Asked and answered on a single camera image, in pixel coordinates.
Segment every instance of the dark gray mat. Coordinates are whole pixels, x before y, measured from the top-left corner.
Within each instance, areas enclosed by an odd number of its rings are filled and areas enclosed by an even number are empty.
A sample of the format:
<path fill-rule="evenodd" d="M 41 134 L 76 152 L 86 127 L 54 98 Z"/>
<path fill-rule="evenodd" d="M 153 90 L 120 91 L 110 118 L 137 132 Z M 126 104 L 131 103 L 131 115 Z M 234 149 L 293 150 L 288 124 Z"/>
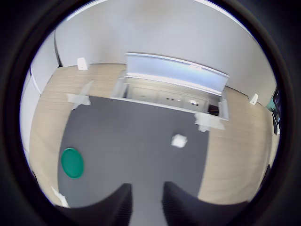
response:
<path fill-rule="evenodd" d="M 90 100 L 90 106 L 80 105 L 68 119 L 58 164 L 59 192 L 70 207 L 83 207 L 131 183 L 131 225 L 166 225 L 163 183 L 172 181 L 197 196 L 209 133 L 198 131 L 192 113 L 100 97 Z M 178 133 L 188 139 L 184 148 L 170 145 Z M 67 147 L 79 150 L 84 159 L 78 179 L 63 171 L 61 155 Z"/>

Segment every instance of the white wall panel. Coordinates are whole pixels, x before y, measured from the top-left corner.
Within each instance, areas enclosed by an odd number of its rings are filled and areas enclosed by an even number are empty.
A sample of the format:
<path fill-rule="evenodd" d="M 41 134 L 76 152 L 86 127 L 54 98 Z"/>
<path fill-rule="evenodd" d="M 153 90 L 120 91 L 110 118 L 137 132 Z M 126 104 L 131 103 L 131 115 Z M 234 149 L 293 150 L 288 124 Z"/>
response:
<path fill-rule="evenodd" d="M 38 104 L 40 94 L 34 87 L 32 78 L 29 79 L 23 94 L 20 106 L 20 131 L 23 148 L 29 152 L 29 137 L 32 127 L 34 111 Z"/>
<path fill-rule="evenodd" d="M 53 72 L 58 67 L 55 53 L 55 34 L 52 32 L 41 45 L 31 65 L 32 76 L 40 93 L 43 92 Z"/>
<path fill-rule="evenodd" d="M 276 87 L 254 39 L 221 12 L 192 0 L 108 0 L 82 11 L 56 30 L 63 66 L 126 63 L 126 52 L 196 62 L 229 75 L 227 86 L 266 105 Z"/>
<path fill-rule="evenodd" d="M 24 155 L 25 155 L 25 158 L 26 158 L 26 161 L 28 163 L 28 166 L 30 167 L 30 163 L 29 163 L 29 152 L 26 151 L 24 148 L 23 148 L 23 152 L 24 152 Z"/>

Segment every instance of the white cube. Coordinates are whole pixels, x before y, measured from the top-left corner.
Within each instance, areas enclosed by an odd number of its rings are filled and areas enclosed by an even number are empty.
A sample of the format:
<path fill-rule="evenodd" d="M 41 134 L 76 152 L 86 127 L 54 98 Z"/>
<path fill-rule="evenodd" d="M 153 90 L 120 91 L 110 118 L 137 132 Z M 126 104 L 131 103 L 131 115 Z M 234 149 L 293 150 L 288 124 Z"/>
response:
<path fill-rule="evenodd" d="M 258 94 L 256 93 L 252 97 L 249 97 L 249 102 L 252 105 L 255 105 L 257 103 L 257 100 L 258 100 Z"/>
<path fill-rule="evenodd" d="M 88 70 L 88 65 L 83 57 L 77 59 L 77 68 L 80 71 Z"/>
<path fill-rule="evenodd" d="M 184 147 L 186 143 L 187 143 L 187 137 L 182 136 L 180 134 L 174 135 L 171 141 L 171 145 L 178 148 Z"/>

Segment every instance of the green frisbee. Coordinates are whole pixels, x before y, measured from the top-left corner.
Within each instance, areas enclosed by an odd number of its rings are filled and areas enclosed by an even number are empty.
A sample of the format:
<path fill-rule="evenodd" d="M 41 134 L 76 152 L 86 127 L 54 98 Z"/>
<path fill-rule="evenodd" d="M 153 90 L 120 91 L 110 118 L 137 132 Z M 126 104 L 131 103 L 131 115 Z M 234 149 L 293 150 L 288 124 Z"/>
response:
<path fill-rule="evenodd" d="M 84 171 L 84 161 L 81 154 L 74 148 L 66 148 L 62 154 L 62 167 L 71 178 L 79 178 Z"/>

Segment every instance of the white plastic piece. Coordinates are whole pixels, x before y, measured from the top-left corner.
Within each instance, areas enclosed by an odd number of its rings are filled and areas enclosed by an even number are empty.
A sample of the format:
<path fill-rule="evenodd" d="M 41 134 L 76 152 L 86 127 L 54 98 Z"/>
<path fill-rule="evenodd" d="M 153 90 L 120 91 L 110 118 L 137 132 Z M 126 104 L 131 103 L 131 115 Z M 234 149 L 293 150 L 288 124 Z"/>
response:
<path fill-rule="evenodd" d="M 87 95 L 77 95 L 77 94 L 71 94 L 67 93 L 68 102 L 74 103 L 72 110 L 76 109 L 79 105 L 91 105 L 91 101 L 89 99 L 89 96 Z"/>
<path fill-rule="evenodd" d="M 62 206 L 66 208 L 70 208 L 67 203 L 66 197 L 63 196 L 61 193 L 57 192 L 53 187 L 51 187 L 51 189 L 54 192 L 54 194 L 60 199 Z"/>
<path fill-rule="evenodd" d="M 83 57 L 77 59 L 77 68 L 80 71 L 88 70 L 88 65 Z"/>
<path fill-rule="evenodd" d="M 186 143 L 187 143 L 187 137 L 180 134 L 174 135 L 171 141 L 171 145 L 178 148 L 184 147 Z"/>
<path fill-rule="evenodd" d="M 203 126 L 203 125 L 199 125 L 199 126 L 198 126 L 198 130 L 201 131 L 201 132 L 210 131 L 210 127 L 208 127 L 208 126 Z"/>
<path fill-rule="evenodd" d="M 220 110 L 219 117 L 229 120 L 228 103 L 225 99 L 218 103 L 218 109 Z"/>
<path fill-rule="evenodd" d="M 258 100 L 258 95 L 255 93 L 252 97 L 249 97 L 249 102 L 252 105 L 255 105 L 257 103 Z"/>
<path fill-rule="evenodd" d="M 225 129 L 220 118 L 217 116 L 199 112 L 195 114 L 194 117 L 196 118 L 195 124 L 198 125 L 198 130 L 202 132 L 208 131 L 209 127 L 222 130 Z"/>
<path fill-rule="evenodd" d="M 67 93 L 68 102 L 74 103 L 72 110 L 76 109 L 79 105 L 91 105 L 89 96 L 87 96 L 94 81 L 88 82 L 80 91 L 79 95 Z"/>

